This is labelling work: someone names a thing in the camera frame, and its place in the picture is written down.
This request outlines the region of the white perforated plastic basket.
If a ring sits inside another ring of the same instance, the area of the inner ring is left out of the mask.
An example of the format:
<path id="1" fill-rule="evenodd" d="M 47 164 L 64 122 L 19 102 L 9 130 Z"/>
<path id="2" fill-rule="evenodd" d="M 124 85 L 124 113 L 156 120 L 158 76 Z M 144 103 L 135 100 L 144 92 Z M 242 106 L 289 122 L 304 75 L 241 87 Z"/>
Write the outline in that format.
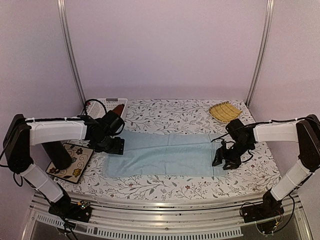
<path id="1" fill-rule="evenodd" d="M 106 111 L 113 110 L 117 105 L 124 104 L 123 120 L 126 119 L 128 112 L 128 99 L 127 98 L 98 98 L 98 101 L 90 101 L 86 107 L 86 111 L 93 119 L 102 118 Z"/>

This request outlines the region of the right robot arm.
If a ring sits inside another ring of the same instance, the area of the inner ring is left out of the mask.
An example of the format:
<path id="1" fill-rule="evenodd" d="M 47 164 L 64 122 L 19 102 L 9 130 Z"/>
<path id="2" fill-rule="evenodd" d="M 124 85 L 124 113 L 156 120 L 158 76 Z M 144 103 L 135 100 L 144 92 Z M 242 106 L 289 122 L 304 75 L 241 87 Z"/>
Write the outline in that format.
<path id="1" fill-rule="evenodd" d="M 225 142 L 216 151 L 212 166 L 237 169 L 241 157 L 258 143 L 267 143 L 283 174 L 281 180 L 263 195 L 258 213 L 269 218 L 278 204 L 293 190 L 301 187 L 320 168 L 320 120 L 315 114 L 288 120 L 270 120 L 244 124 L 232 120 L 225 127 L 234 143 Z"/>

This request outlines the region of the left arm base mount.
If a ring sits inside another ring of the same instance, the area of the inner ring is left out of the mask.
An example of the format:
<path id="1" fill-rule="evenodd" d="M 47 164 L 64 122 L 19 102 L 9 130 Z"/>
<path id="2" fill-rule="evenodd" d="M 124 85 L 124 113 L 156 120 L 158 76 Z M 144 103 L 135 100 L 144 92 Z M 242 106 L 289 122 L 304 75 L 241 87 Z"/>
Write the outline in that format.
<path id="1" fill-rule="evenodd" d="M 92 207 L 87 201 L 72 203 L 69 201 L 52 202 L 48 212 L 67 220 L 88 223 L 92 215 Z"/>

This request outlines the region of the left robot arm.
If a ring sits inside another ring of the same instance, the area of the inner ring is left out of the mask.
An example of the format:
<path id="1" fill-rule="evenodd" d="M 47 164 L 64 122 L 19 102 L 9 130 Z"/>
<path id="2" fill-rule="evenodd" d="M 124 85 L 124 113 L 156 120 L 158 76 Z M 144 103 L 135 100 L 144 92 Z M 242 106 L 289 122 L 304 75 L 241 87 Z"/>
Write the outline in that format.
<path id="1" fill-rule="evenodd" d="M 114 111 L 103 117 L 89 115 L 53 118 L 27 118 L 16 114 L 7 129 L 3 140 L 2 157 L 6 167 L 15 175 L 30 183 L 42 193 L 63 216 L 74 213 L 74 205 L 66 200 L 68 195 L 45 172 L 45 162 L 53 162 L 57 169 L 66 169 L 71 157 L 63 146 L 69 140 L 87 141 L 96 153 L 121 155 L 124 140 L 119 134 L 124 130 L 124 120 Z M 42 150 L 44 161 L 34 159 L 33 150 Z"/>

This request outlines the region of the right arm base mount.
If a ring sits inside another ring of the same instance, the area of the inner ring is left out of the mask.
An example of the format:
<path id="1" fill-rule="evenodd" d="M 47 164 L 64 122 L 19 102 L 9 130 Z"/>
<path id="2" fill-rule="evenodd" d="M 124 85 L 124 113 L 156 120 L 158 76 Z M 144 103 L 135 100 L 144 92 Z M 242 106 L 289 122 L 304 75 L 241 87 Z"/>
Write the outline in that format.
<path id="1" fill-rule="evenodd" d="M 239 209 L 245 223 L 269 219 L 284 214 L 282 201 L 262 203 L 245 202 Z"/>

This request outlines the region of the dark red towel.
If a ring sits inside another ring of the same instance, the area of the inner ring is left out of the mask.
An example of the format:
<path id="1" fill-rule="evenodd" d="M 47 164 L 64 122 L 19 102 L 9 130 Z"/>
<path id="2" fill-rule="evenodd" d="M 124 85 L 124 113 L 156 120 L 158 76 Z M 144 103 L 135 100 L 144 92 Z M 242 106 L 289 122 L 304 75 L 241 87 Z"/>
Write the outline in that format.
<path id="1" fill-rule="evenodd" d="M 125 105 L 124 104 L 119 104 L 112 110 L 112 112 L 117 114 L 119 117 L 121 117 L 123 119 L 124 118 L 123 117 L 124 109 L 125 109 Z"/>

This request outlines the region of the light blue towel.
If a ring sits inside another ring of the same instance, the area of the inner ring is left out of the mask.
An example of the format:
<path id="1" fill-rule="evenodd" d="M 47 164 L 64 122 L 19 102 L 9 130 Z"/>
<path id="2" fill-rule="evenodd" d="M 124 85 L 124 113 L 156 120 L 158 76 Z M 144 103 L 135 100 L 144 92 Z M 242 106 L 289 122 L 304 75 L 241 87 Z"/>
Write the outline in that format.
<path id="1" fill-rule="evenodd" d="M 221 177 L 227 171 L 223 165 L 213 166 L 219 142 L 215 134 L 167 135 L 124 130 L 122 155 L 107 155 L 103 174 L 106 177 L 133 175 L 175 175 L 191 177 Z"/>

